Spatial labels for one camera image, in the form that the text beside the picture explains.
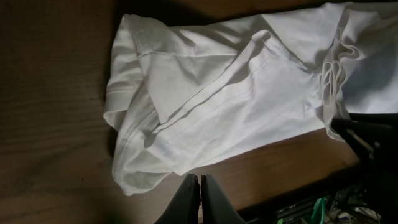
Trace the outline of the white t-shirt with logo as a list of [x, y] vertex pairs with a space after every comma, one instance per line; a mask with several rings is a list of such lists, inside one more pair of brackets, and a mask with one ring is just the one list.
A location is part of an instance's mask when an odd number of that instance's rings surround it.
[[122, 16], [103, 117], [113, 178], [152, 190], [335, 118], [397, 111], [397, 3], [327, 3], [207, 26]]

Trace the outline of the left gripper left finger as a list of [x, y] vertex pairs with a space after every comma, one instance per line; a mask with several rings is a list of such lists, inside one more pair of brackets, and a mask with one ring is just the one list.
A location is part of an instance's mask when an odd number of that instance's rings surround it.
[[198, 177], [188, 174], [155, 224], [197, 224], [199, 207]]

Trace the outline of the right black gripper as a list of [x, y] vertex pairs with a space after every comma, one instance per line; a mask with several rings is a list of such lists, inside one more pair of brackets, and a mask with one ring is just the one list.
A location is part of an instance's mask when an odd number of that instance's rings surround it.
[[348, 143], [366, 171], [364, 201], [383, 218], [397, 217], [397, 114], [351, 113], [332, 130]]

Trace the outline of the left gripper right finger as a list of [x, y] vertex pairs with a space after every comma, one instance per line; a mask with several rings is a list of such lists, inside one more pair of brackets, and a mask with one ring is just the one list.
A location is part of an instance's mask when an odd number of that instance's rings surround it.
[[245, 224], [212, 175], [201, 177], [204, 224]]

